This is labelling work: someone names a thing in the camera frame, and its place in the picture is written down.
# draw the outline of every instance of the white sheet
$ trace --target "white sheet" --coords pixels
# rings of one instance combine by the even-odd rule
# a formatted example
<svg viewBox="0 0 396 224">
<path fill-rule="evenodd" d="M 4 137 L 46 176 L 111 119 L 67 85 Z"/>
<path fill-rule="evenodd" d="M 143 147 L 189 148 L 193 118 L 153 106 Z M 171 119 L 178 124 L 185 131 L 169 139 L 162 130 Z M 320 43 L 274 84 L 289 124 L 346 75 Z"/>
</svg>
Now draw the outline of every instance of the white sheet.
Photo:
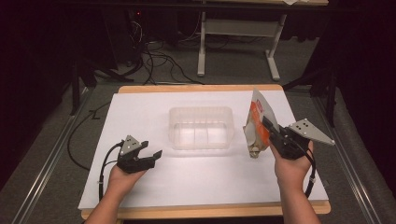
<svg viewBox="0 0 396 224">
<path fill-rule="evenodd" d="M 282 126 L 295 122 L 283 91 L 262 91 Z M 267 149 L 258 159 L 248 154 L 242 127 L 246 124 L 252 91 L 160 92 L 115 94 L 109 108 L 87 183 L 78 206 L 98 204 L 99 173 L 108 150 L 130 134 L 148 147 L 139 157 L 163 150 L 150 169 L 124 199 L 121 207 L 279 202 L 275 159 Z M 168 139 L 168 112 L 175 106 L 228 106 L 235 126 L 231 146 L 222 151 L 181 153 Z M 117 158 L 118 149 L 109 161 Z M 105 171 L 105 189 L 108 173 Z M 328 200 L 319 176 L 310 200 Z"/>
</svg>

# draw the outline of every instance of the metal rail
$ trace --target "metal rail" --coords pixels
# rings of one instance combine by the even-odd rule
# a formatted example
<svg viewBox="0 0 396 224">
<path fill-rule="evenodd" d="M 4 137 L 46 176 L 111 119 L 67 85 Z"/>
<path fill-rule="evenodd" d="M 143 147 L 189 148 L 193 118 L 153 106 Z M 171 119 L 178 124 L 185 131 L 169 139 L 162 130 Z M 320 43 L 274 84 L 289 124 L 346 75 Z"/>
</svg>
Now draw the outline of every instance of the metal rail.
<svg viewBox="0 0 396 224">
<path fill-rule="evenodd" d="M 91 96 L 91 93 L 91 91 L 88 91 L 88 88 L 85 88 L 82 92 L 82 102 L 80 107 L 78 108 L 76 114 L 74 116 L 70 116 L 70 118 L 66 122 L 61 132 L 61 135 L 58 137 L 55 145 L 52 148 L 51 153 L 49 154 L 46 162 L 43 165 L 43 168 L 35 179 L 35 183 L 30 188 L 12 223 L 26 223 L 29 216 L 32 214 L 32 211 L 35 208 L 35 204 L 37 203 L 41 193 L 43 192 L 50 179 L 52 171 L 54 170 L 58 160 L 62 156 L 62 153 L 64 151 L 64 143 L 67 142 L 67 138 L 70 135 L 70 132 L 76 122 L 76 119 L 78 118 L 79 113 L 81 112 L 81 108 L 86 104 L 89 96 Z"/>
<path fill-rule="evenodd" d="M 361 179 L 359 178 L 355 168 L 352 165 L 352 162 L 350 161 L 347 155 L 347 151 L 344 148 L 337 131 L 333 127 L 331 127 L 331 125 L 327 122 L 323 103 L 320 101 L 318 97 L 313 97 L 312 99 L 315 107 L 317 108 L 319 114 L 321 115 L 321 118 L 325 122 L 327 129 L 330 131 L 330 135 L 336 142 L 335 148 L 337 151 L 338 159 L 340 160 L 342 169 L 346 174 L 346 179 L 348 180 L 349 185 L 352 188 L 353 193 L 355 194 L 356 200 L 358 201 L 359 206 L 361 207 L 361 211 L 363 212 L 364 217 L 367 220 L 367 223 L 369 224 L 382 223 L 378 216 L 378 213 L 375 211 L 373 207 L 373 204 L 370 200 L 370 196 L 367 193 L 366 188 L 361 182 Z"/>
</svg>

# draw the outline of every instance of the wooden table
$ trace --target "wooden table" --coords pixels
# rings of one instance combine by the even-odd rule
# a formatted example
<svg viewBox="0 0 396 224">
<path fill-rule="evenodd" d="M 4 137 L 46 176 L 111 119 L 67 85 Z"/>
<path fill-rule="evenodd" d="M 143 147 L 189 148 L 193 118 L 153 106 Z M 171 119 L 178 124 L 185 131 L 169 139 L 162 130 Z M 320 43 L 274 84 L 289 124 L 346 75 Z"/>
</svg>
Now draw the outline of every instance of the wooden table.
<svg viewBox="0 0 396 224">
<path fill-rule="evenodd" d="M 124 86 L 119 93 L 137 92 L 191 92 L 191 91 L 283 91 L 279 85 L 185 85 L 185 86 Z M 311 202 L 317 214 L 327 214 L 331 207 L 328 200 Z M 89 216 L 92 209 L 83 209 L 82 217 Z M 141 218 L 193 218 L 193 217 L 255 217 L 280 216 L 280 202 L 243 203 L 220 205 L 189 205 L 145 208 L 121 208 L 118 219 Z"/>
</svg>

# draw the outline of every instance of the table leg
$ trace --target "table leg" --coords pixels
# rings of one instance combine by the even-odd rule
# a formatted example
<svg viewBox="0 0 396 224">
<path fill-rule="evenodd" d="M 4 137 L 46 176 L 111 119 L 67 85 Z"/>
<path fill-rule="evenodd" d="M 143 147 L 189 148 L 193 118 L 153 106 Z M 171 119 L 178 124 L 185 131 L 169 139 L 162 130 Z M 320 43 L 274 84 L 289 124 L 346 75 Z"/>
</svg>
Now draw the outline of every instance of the table leg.
<svg viewBox="0 0 396 224">
<path fill-rule="evenodd" d="M 280 35 L 282 34 L 283 26 L 285 25 L 286 15 L 282 15 L 279 20 L 279 24 L 276 27 L 276 33 L 274 35 L 273 46 L 270 50 L 265 51 L 265 57 L 267 58 L 268 66 L 270 67 L 271 76 L 274 81 L 279 81 L 280 76 L 277 72 L 276 63 L 274 60 L 274 54 L 277 47 L 277 43 L 279 42 Z"/>
<path fill-rule="evenodd" d="M 199 55 L 198 55 L 198 77 L 203 77 L 205 75 L 205 23 L 206 23 L 206 13 L 202 12 L 201 46 L 199 48 Z"/>
</svg>

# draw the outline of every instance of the transparent tub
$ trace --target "transparent tub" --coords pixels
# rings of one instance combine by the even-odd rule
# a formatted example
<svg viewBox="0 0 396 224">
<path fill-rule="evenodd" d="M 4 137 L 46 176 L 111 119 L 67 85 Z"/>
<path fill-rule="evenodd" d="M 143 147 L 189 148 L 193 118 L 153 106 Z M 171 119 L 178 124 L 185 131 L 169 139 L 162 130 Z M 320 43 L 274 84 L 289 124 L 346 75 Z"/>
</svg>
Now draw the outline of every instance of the transparent tub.
<svg viewBox="0 0 396 224">
<path fill-rule="evenodd" d="M 233 139 L 233 111 L 227 106 L 171 108 L 169 139 L 174 149 L 226 149 Z"/>
</svg>

